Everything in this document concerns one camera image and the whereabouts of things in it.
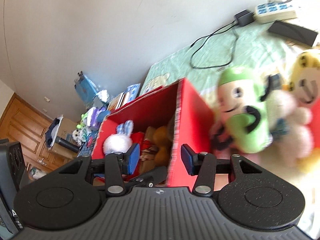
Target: wall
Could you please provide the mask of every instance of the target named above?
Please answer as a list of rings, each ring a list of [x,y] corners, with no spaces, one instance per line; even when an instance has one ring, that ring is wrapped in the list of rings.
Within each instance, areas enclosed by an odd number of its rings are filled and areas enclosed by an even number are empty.
[[[76,121],[84,111],[73,88],[80,70],[116,95],[143,81],[153,63],[265,1],[5,0],[15,90],[49,116]],[[1,66],[0,78],[12,87],[8,70]]]
[[[0,117],[13,95],[13,90],[0,80]]]

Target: pink plush toy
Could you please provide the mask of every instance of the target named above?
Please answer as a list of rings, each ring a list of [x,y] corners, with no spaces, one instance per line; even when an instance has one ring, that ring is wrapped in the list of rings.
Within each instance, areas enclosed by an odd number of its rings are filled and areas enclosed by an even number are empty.
[[[313,137],[307,126],[312,119],[311,111],[298,107],[294,95],[284,90],[272,91],[266,103],[273,143],[285,163],[295,166],[298,159],[309,156],[313,149]]]

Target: black tube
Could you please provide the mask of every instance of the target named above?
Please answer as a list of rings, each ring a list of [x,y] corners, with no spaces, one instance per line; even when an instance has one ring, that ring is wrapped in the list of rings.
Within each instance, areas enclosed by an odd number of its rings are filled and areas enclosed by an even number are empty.
[[[74,145],[59,136],[56,137],[55,143],[65,147],[68,150],[73,151],[75,153],[78,153],[78,151],[79,151],[79,147],[77,145]]]

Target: red cardboard box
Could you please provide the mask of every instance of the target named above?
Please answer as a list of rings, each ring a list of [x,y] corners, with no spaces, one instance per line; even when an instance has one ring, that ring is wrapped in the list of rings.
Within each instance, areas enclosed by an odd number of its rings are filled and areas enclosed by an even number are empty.
[[[104,158],[103,142],[115,133],[118,124],[133,120],[133,132],[145,132],[148,126],[167,125],[174,114],[174,139],[166,186],[192,189],[196,176],[187,174],[181,160],[181,145],[187,143],[195,152],[211,151],[209,129],[213,124],[213,112],[185,78],[142,95],[107,116],[100,126],[92,158]]]

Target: door panel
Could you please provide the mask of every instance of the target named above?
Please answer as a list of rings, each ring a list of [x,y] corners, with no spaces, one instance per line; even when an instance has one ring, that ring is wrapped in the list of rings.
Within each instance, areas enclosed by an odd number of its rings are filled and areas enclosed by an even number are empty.
[[[51,123],[14,98],[0,125],[0,138],[21,143],[26,164],[50,172],[62,166],[67,159],[50,153],[45,146],[47,128]]]

